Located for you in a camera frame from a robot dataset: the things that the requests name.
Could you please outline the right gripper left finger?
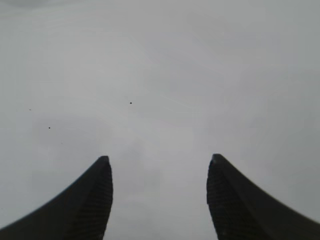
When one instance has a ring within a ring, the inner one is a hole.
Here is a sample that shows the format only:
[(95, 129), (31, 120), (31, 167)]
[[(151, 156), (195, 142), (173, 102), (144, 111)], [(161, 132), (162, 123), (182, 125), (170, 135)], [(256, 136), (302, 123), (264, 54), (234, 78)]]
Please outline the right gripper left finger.
[(0, 230), (2, 240), (102, 240), (113, 203), (108, 156), (52, 200)]

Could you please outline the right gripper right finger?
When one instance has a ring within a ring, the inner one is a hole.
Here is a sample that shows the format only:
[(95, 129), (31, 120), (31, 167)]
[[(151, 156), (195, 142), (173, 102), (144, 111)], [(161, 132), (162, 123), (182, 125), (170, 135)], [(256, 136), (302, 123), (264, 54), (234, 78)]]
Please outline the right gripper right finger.
[(223, 155), (208, 166), (206, 202), (219, 240), (318, 240), (320, 224), (262, 190)]

